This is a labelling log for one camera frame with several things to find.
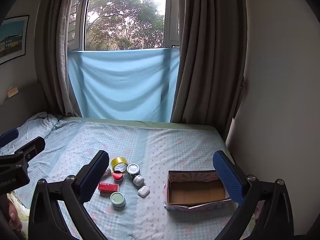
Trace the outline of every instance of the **white jar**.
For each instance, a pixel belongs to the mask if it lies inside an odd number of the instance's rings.
[[[137,175],[136,177],[134,177],[133,183],[138,187],[141,186],[144,183],[144,177],[142,177],[141,175]]]

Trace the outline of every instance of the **white wall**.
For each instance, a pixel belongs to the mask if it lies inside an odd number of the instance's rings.
[[[284,179],[306,233],[320,212],[320,23],[305,0],[246,2],[246,96],[227,145],[246,174]]]
[[[26,54],[0,65],[0,105],[6,99],[10,86],[21,89],[37,80],[34,39],[39,3],[40,0],[17,0],[6,17],[30,15],[27,28]]]

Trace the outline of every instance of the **gray curtain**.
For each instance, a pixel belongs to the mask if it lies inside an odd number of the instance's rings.
[[[226,140],[246,54],[245,0],[179,0],[180,65],[171,122],[214,126]]]
[[[41,0],[35,32],[35,65],[51,112],[80,116],[68,77],[67,34],[72,0]]]

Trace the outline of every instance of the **hand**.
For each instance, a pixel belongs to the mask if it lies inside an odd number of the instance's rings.
[[[17,209],[9,199],[8,199],[8,202],[9,202],[9,216],[10,216],[9,226],[13,230],[20,231],[22,229],[22,223],[18,216]]]

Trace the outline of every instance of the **glass pane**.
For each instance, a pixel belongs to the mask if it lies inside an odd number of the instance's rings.
[[[166,0],[89,0],[85,49],[163,47]]]
[[[72,41],[75,38],[75,32],[68,33],[68,42]]]
[[[68,33],[74,32],[76,28],[76,22],[69,22]]]

